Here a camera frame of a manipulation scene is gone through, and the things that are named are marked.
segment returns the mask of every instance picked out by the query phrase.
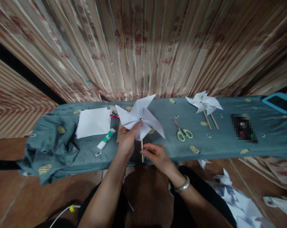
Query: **paper pinwheel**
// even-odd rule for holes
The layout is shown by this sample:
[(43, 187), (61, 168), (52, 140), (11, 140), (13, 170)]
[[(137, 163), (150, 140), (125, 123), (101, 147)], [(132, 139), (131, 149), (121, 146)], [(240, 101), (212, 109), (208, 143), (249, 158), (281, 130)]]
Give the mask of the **paper pinwheel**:
[(219, 102), (214, 97), (207, 96), (207, 91), (197, 93), (193, 99), (190, 99), (188, 97), (185, 97), (187, 101), (198, 107), (198, 110), (196, 113), (202, 112), (203, 110), (207, 110), (207, 115), (211, 114), (215, 111), (216, 108), (222, 109)]
[(138, 141), (141, 141), (149, 133), (151, 127), (165, 138), (161, 124), (147, 109), (155, 95), (156, 94), (137, 100), (130, 112), (116, 105), (121, 124), (127, 129), (132, 129), (133, 126), (142, 119), (143, 125), (135, 135), (135, 139)]

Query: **silver bracelet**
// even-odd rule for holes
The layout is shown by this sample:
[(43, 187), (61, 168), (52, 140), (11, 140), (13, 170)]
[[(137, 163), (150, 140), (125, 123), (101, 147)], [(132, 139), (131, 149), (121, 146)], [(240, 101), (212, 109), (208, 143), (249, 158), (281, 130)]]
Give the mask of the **silver bracelet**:
[(190, 184), (190, 178), (187, 175), (184, 175), (185, 178), (187, 178), (187, 180), (185, 181), (185, 183), (179, 187), (179, 188), (174, 188), (174, 191), (177, 193), (183, 192), (184, 190), (186, 190)]

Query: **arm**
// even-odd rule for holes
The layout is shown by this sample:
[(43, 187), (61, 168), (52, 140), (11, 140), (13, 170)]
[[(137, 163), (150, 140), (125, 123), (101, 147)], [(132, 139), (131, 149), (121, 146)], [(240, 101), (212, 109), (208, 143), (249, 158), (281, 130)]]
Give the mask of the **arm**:
[[(157, 169), (172, 181), (175, 187), (179, 188), (185, 183), (186, 178), (175, 168), (163, 146), (147, 143), (143, 145), (140, 153), (150, 159)], [(180, 196), (198, 227), (232, 228), (226, 218), (191, 184), (183, 192), (180, 192)]]
[(130, 131), (120, 130), (117, 154), (87, 206), (79, 228), (112, 226), (126, 167), (134, 150), (135, 134), (141, 126), (142, 123), (137, 123)]

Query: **hand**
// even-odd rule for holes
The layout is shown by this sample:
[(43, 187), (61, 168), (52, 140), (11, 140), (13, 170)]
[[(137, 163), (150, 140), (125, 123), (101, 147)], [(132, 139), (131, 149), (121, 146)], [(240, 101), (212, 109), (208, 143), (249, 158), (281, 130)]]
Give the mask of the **hand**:
[(134, 140), (135, 135), (138, 130), (141, 128), (142, 122), (138, 122), (134, 125), (134, 127), (129, 130), (125, 127), (119, 130), (119, 146), (118, 152), (120, 153), (129, 153), (132, 154), (134, 151)]
[(140, 153), (150, 159), (156, 168), (166, 175), (174, 169), (174, 165), (162, 145), (153, 143), (143, 144), (143, 149)]

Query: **tiled floor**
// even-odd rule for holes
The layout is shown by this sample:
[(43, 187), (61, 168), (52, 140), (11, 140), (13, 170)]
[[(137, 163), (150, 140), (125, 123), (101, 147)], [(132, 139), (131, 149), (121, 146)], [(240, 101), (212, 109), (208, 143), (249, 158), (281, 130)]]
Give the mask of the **tiled floor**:
[[(23, 157), (26, 138), (0, 140), (0, 160), (16, 160)], [(244, 192), (257, 205), (265, 218), (276, 228), (287, 228), (287, 215), (280, 209), (266, 206), (264, 195), (285, 195), (283, 190), (245, 164), (235, 159), (210, 160), (206, 170), (197, 161), (184, 165), (202, 178), (215, 181), (215, 174), (225, 168), (233, 186)], [(102, 178), (102, 171), (79, 174), (40, 186), (37, 177), (24, 177), (17, 171), (0, 171), (0, 228), (35, 227), (51, 212), (71, 200), (82, 202)], [(170, 227), (173, 217), (173, 197), (169, 194), (168, 179), (154, 166), (136, 167), (125, 178), (124, 192), (134, 208), (129, 208), (126, 227), (160, 225)], [(77, 213), (66, 212), (63, 217), (76, 222)]]

